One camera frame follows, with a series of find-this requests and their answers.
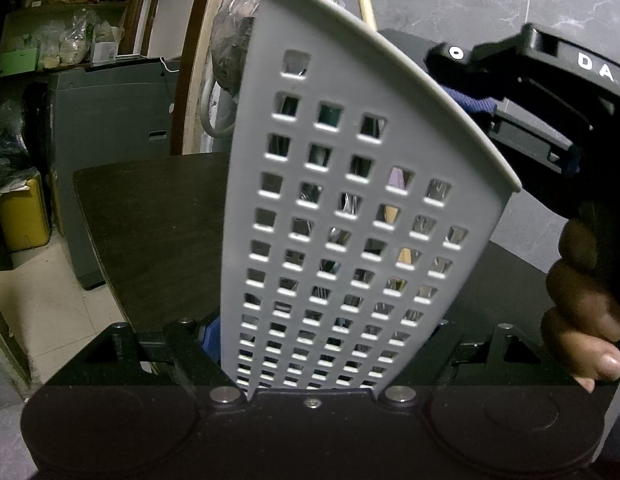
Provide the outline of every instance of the gray appliance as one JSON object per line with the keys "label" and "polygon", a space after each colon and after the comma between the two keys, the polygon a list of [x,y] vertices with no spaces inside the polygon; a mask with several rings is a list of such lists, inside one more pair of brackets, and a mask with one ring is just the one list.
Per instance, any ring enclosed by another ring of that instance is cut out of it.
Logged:
{"label": "gray appliance", "polygon": [[[167,62],[177,71],[179,63]],[[72,173],[170,154],[178,73],[159,59],[126,59],[48,78],[46,150],[55,220],[83,288],[103,283]]]}

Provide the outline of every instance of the perforated basket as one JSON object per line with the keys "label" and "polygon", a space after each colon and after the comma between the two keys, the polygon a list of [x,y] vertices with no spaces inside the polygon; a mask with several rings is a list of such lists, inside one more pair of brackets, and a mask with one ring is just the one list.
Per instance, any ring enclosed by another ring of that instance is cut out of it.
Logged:
{"label": "perforated basket", "polygon": [[330,0],[261,0],[232,144],[221,364],[379,392],[436,328],[520,182],[408,57]]}

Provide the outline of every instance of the human hand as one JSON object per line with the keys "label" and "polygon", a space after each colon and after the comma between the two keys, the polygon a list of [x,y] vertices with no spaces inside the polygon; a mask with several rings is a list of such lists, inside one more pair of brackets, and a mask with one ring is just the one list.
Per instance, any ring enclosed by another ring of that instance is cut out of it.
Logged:
{"label": "human hand", "polygon": [[591,275],[596,266],[596,239],[580,221],[570,220],[558,242],[561,259],[547,275],[554,308],[541,321],[549,353],[588,391],[594,380],[620,377],[620,306]]}

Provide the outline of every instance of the wall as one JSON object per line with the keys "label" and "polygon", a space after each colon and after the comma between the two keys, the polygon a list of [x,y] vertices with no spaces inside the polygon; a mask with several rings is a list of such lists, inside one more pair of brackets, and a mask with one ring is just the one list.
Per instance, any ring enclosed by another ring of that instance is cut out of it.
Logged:
{"label": "wall", "polygon": [[159,0],[152,24],[148,56],[171,59],[181,55],[194,0]]}

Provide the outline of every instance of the yellow container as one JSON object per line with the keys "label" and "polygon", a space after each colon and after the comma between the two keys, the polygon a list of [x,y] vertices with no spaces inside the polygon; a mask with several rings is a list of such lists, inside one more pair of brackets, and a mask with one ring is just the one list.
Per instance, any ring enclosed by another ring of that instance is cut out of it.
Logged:
{"label": "yellow container", "polygon": [[50,224],[41,187],[41,176],[26,181],[27,191],[0,196],[0,222],[9,251],[40,247],[50,240]]}

